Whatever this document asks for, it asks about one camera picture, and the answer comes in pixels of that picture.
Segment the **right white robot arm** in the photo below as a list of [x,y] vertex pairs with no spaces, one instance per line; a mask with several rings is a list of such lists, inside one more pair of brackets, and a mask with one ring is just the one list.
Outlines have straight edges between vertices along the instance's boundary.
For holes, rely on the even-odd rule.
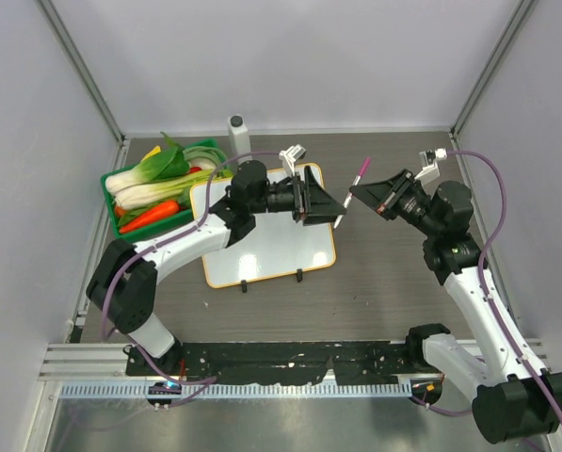
[[409,330],[409,368],[440,370],[471,403],[474,421],[491,444],[562,428],[562,373],[552,373],[522,337],[495,288],[469,232],[471,190],[445,181],[428,195],[406,169],[349,189],[386,220],[402,218],[426,237],[427,267],[456,303],[481,352],[475,357],[440,324]]

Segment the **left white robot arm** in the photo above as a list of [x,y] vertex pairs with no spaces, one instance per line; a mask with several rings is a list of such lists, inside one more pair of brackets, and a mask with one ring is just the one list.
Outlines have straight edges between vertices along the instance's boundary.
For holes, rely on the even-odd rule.
[[239,165],[216,202],[204,214],[167,234],[132,244],[109,243],[86,290],[104,323],[128,336],[158,375],[172,374],[181,360],[180,341],[154,312],[157,285],[168,275],[212,251],[225,250],[256,227],[256,217],[288,212],[305,226],[334,222],[345,214],[306,166],[303,174],[272,182],[258,160]]

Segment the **orange framed whiteboard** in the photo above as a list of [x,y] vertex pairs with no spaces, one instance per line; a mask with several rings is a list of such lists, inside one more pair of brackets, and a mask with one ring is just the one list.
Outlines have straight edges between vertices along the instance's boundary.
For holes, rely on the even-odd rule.
[[305,226],[290,212],[258,214],[255,221],[255,228],[240,242],[201,257],[210,287],[294,276],[335,263],[330,223]]

